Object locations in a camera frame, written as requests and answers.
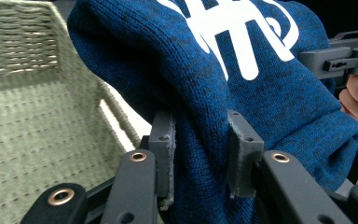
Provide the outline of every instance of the woven basket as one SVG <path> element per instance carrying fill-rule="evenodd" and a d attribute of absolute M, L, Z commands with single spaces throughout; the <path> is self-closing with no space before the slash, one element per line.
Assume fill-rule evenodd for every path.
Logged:
<path fill-rule="evenodd" d="M 115 98 L 76 55 L 56 8 L 0 1 L 0 224 L 19 223 L 58 183 L 91 189 L 115 175 L 124 148 L 101 101 L 137 146 Z"/>

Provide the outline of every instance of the wicker basket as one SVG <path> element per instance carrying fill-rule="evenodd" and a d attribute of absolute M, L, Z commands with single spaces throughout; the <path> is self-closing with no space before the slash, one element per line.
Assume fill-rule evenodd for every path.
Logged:
<path fill-rule="evenodd" d="M 80 61 L 51 3 L 0 1 L 0 224 L 19 223 L 58 183 L 91 189 L 124 148 L 100 107 L 139 138 L 104 83 Z"/>

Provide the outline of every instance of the blue fabric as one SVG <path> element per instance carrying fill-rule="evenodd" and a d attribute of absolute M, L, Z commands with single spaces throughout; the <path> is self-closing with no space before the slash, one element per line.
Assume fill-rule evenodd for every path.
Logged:
<path fill-rule="evenodd" d="M 222 26 L 227 29 L 214 30 Z M 323 187 L 336 189 L 345 179 L 358 123 L 339 111 L 339 102 L 296 59 L 328 45 L 306 7 L 270 0 L 79 0 L 68 28 L 87 67 L 144 119 L 151 122 L 161 109 L 173 112 L 175 194 L 166 222 L 255 220 L 253 200 L 229 198 L 228 109 L 246 117 L 266 149 L 296 156 Z M 268 29 L 273 35 L 266 35 Z M 249 60 L 235 51 L 244 43 L 252 43 L 245 52 Z"/>

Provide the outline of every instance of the white graphic print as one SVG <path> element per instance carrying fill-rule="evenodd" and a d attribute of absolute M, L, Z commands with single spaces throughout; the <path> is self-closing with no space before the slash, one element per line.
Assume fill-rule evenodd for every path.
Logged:
<path fill-rule="evenodd" d="M 188 27 L 200 47 L 207 53 L 210 53 L 209 49 L 211 49 L 214 55 L 216 55 L 226 80 L 228 80 L 227 69 L 215 39 L 216 35 L 225 31 L 229 31 L 231 36 L 242 77 L 246 80 L 253 80 L 258 75 L 259 70 L 248 30 L 246 29 L 247 21 L 255 21 L 257 23 L 264 37 L 282 61 L 288 62 L 295 58 L 290 52 L 290 48 L 298 40 L 298 27 L 287 10 L 273 0 L 263 1 L 280 9 L 290 22 L 290 30 L 282 41 L 278 38 L 281 37 L 282 32 L 280 24 L 273 18 L 264 18 L 258 8 L 249 0 L 216 0 L 218 6 L 208 10 L 205 9 L 201 0 L 185 0 L 191 16 L 190 18 L 186 18 L 180 8 L 170 0 L 157 1 L 163 6 L 181 14 L 186 19 Z"/>

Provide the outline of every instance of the blue towel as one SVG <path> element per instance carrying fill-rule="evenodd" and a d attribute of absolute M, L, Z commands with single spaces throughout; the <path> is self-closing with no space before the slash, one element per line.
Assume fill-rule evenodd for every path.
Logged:
<path fill-rule="evenodd" d="M 79 0 L 69 34 L 87 67 L 151 122 L 176 120 L 174 204 L 167 223 L 249 223 L 253 200 L 229 198 L 227 110 L 266 149 L 296 156 L 337 189 L 358 145 L 358 123 L 297 59 L 328 47 L 316 15 L 273 0 Z"/>

